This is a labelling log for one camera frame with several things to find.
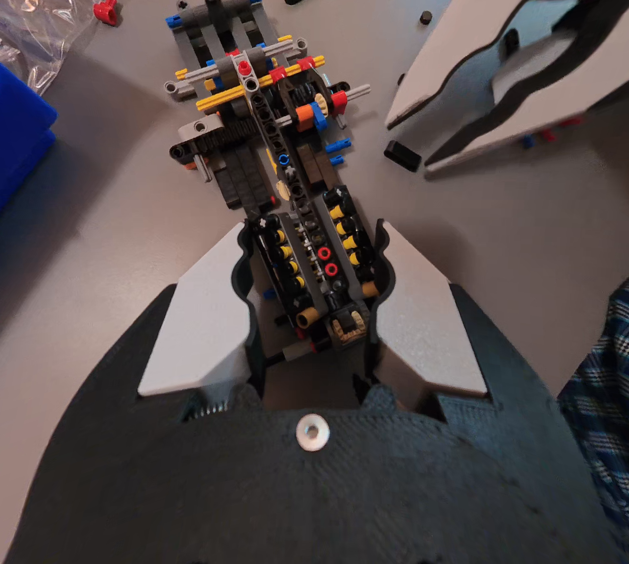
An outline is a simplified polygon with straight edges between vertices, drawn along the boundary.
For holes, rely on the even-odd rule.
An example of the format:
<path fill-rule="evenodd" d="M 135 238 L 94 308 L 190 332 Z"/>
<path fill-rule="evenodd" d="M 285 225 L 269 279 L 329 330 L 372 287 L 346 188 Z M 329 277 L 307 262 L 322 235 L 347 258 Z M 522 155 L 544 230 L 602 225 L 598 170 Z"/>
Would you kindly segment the lego car chassis assembly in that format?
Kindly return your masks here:
<path fill-rule="evenodd" d="M 184 68 L 164 88 L 196 99 L 170 157 L 216 180 L 242 208 L 284 310 L 282 322 L 315 352 L 363 344 L 378 296 L 369 234 L 327 154 L 350 102 L 370 85 L 331 84 L 303 39 L 279 36 L 263 0 L 179 0 L 165 19 Z"/>

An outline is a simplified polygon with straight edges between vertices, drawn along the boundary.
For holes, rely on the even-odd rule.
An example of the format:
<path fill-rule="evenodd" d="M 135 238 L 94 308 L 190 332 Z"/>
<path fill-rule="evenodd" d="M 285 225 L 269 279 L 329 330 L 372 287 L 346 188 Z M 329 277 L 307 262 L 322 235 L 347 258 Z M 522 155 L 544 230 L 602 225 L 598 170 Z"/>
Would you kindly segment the red lego pin connector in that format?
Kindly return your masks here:
<path fill-rule="evenodd" d="M 102 0 L 93 4 L 92 12 L 94 17 L 110 27 L 118 26 L 118 1 Z"/>

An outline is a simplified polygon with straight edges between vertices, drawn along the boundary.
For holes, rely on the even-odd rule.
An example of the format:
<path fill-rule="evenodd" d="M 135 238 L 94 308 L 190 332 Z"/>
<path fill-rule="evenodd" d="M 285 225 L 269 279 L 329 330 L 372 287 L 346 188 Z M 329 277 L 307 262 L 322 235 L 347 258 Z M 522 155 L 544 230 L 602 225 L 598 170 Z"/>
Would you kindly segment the blue plastic bin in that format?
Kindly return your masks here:
<path fill-rule="evenodd" d="M 1 65 L 1 208 L 55 142 L 57 111 Z"/>

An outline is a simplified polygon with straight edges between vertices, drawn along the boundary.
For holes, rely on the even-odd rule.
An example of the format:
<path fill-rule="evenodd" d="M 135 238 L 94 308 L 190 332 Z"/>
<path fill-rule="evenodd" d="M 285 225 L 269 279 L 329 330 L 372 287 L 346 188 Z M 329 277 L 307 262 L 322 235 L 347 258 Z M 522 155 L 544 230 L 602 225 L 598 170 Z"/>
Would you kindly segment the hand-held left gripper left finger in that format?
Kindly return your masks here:
<path fill-rule="evenodd" d="M 263 395 L 266 357 L 256 309 L 250 225 L 239 222 L 179 278 L 138 393 L 200 389 L 229 397 L 249 381 Z"/>

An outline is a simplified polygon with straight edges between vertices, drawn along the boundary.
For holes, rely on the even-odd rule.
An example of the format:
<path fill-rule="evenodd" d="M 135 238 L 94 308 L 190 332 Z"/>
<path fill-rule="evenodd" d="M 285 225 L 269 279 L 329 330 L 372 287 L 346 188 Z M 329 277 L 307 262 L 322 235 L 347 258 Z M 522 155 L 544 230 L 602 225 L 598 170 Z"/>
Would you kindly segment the clear crinkled plastic bag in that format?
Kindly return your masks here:
<path fill-rule="evenodd" d="M 100 1 L 1 0 L 1 64 L 43 96 Z"/>

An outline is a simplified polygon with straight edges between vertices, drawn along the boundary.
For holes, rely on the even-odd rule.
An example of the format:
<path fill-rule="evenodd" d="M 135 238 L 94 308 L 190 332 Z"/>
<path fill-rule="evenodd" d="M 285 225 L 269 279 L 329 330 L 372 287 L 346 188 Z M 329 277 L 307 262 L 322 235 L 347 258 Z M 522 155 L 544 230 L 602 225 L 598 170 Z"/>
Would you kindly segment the blue plaid clothing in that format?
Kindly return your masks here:
<path fill-rule="evenodd" d="M 628 280 L 601 336 L 557 397 L 589 467 L 622 563 L 628 562 Z"/>

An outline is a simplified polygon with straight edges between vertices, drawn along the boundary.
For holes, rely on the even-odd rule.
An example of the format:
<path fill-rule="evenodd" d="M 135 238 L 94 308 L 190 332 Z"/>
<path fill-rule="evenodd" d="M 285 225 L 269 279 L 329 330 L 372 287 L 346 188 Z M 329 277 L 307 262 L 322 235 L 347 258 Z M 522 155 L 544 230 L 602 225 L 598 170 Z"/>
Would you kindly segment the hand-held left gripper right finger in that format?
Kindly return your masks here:
<path fill-rule="evenodd" d="M 396 397 L 486 397 L 487 385 L 450 281 L 390 222 L 375 229 L 366 370 Z"/>

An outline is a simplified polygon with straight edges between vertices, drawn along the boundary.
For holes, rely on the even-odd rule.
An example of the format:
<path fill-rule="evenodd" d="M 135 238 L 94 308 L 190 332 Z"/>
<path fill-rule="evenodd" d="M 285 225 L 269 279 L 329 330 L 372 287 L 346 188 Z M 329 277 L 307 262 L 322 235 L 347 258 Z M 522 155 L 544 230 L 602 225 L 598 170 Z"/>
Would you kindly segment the black rounded lego block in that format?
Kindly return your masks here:
<path fill-rule="evenodd" d="M 384 156 L 411 173 L 416 173 L 421 166 L 421 156 L 397 140 L 389 141 Z"/>

